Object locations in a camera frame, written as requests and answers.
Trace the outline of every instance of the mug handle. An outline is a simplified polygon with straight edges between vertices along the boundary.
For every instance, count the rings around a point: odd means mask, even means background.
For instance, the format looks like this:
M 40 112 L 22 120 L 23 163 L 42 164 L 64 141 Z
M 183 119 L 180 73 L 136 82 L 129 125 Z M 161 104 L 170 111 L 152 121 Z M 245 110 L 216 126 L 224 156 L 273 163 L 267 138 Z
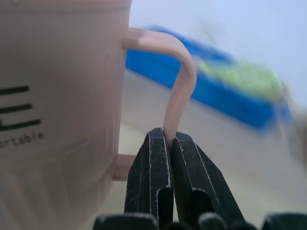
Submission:
M 196 68 L 192 57 L 184 45 L 174 36 L 137 28 L 128 29 L 128 33 L 122 40 L 122 47 L 167 54 L 181 61 L 180 71 L 168 100 L 163 124 L 165 138 L 171 146 L 183 111 L 187 107 L 196 85 Z M 119 154 L 113 180 L 126 181 L 134 159 L 135 155 Z

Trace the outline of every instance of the white wall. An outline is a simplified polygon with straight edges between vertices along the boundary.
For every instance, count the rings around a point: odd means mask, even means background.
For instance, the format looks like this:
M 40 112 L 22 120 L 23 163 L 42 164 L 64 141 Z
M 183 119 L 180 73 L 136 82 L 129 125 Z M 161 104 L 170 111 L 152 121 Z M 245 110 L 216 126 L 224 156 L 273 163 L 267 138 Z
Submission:
M 133 0 L 130 26 L 159 24 L 266 63 L 307 106 L 306 0 Z

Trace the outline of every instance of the black stripe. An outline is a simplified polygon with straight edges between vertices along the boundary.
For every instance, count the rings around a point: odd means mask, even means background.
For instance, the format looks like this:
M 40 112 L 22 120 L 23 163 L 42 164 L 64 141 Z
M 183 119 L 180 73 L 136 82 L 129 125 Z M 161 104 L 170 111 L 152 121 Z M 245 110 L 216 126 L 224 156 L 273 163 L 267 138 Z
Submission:
M 37 119 L 37 120 L 22 122 L 22 123 L 18 123 L 18 124 L 14 124 L 14 125 L 8 125 L 8 126 L 1 126 L 0 125 L 0 132 L 12 130 L 12 129 L 18 129 L 18 128 L 25 128 L 25 127 L 29 127 L 29 126 L 36 126 L 36 125 L 39 125 L 40 123 L 41 123 L 40 119 Z
M 22 105 L 18 105 L 18 106 L 0 108 L 0 114 L 8 114 L 8 113 L 18 112 L 18 111 L 22 111 L 22 110 L 27 110 L 27 109 L 32 109 L 32 105 L 31 104 L 22 104 Z
M 28 92 L 30 91 L 29 86 L 18 86 L 14 88 L 6 88 L 0 89 L 0 95 L 7 95 L 7 94 L 14 94 L 14 93 L 21 93 L 21 92 Z

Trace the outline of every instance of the blue box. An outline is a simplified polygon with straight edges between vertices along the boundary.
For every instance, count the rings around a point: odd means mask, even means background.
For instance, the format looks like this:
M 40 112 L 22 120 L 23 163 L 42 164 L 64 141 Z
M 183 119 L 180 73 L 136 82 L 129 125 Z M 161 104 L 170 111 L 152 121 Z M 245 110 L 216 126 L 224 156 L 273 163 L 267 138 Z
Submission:
M 151 26 L 146 29 L 175 36 L 193 56 L 204 60 L 232 63 L 229 55 L 163 27 Z M 168 55 L 128 50 L 126 68 L 172 88 L 180 69 L 180 62 Z M 267 127 L 275 119 L 274 104 L 231 89 L 221 82 L 207 78 L 200 72 L 197 75 L 192 98 L 256 129 Z

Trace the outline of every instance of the table surface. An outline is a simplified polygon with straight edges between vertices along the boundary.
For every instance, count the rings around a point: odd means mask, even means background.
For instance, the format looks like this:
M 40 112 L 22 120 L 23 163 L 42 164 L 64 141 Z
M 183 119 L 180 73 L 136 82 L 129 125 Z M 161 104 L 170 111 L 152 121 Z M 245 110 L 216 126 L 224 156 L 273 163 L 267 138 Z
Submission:
M 146 133 L 163 125 L 169 94 L 169 89 L 126 73 L 119 153 L 136 154 Z M 245 219 L 256 227 L 269 213 L 307 213 L 307 175 L 289 153 L 283 126 L 261 135 L 191 101 L 179 131 L 192 136 L 219 167 Z M 126 185 L 115 182 L 105 203 L 79 230 L 92 229 L 97 215 L 122 213 Z

